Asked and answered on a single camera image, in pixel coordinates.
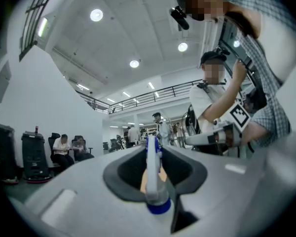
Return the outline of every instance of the woman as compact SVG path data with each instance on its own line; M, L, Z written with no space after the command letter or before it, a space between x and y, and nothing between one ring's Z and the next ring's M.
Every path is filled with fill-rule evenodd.
M82 136L78 136L77 140L73 142L74 158L77 161L94 158L93 155L87 153L87 147L83 141Z
M70 145L68 143L68 136L63 134L60 138L56 139L53 145L54 156L53 162L58 163L62 170L69 168L74 164L74 160L68 155Z
M290 132L275 94L296 66L296 21L280 0L178 0L196 20L224 16L239 29L237 38L258 69L267 105L255 113L242 144L268 146Z

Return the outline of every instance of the blue lid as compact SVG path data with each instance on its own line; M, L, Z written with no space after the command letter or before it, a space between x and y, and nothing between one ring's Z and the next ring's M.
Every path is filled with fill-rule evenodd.
M163 214L167 212L170 209L170 207L171 207L170 198L168 198L168 200L162 205L155 206L155 205L147 204L147 208L152 214Z

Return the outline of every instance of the seated person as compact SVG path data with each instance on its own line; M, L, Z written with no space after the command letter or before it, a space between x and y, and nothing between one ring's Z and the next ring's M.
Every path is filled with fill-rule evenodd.
M74 164L74 160L68 155L70 145L68 143L68 136L63 134L60 138L56 139L53 145L53 162L58 163L62 170L69 168Z
M73 142L73 150L74 150L74 158L77 161L94 158L93 155L87 153L87 147L85 146L82 136L78 136L78 139Z

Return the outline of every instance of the white robot surface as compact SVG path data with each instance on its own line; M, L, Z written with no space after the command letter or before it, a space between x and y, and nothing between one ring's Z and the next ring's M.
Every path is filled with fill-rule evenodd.
M141 180L144 146L75 164L35 192L26 208L12 202L48 236L235 237L262 231L296 195L296 133L251 160L175 147L162 154L169 180L177 182L163 214L152 214L145 195L127 180ZM134 171L121 171L125 166Z

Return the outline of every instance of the black pants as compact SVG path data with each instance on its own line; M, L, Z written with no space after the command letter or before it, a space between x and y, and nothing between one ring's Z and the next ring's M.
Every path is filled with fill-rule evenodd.
M78 154L75 157L75 160L77 160L77 161L83 161L83 160L88 160L88 159L91 159L91 158L94 158L94 156L91 155L91 154L89 154L89 153L83 153L83 154Z
M74 165L74 159L70 155L54 154L53 162L58 163L62 171Z

